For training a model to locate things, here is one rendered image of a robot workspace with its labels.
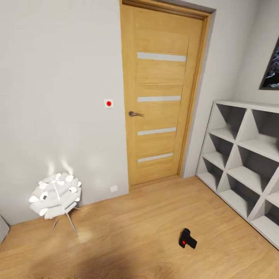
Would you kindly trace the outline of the digital camera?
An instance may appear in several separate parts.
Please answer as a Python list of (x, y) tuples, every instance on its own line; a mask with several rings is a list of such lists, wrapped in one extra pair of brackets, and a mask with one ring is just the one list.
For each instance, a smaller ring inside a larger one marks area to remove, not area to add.
[(196, 239), (192, 238), (190, 236), (191, 231), (187, 228), (185, 228), (185, 230), (182, 232), (182, 236), (179, 240), (179, 245), (182, 246), (183, 248), (185, 248), (186, 244), (189, 244), (192, 248), (195, 249), (197, 241)]

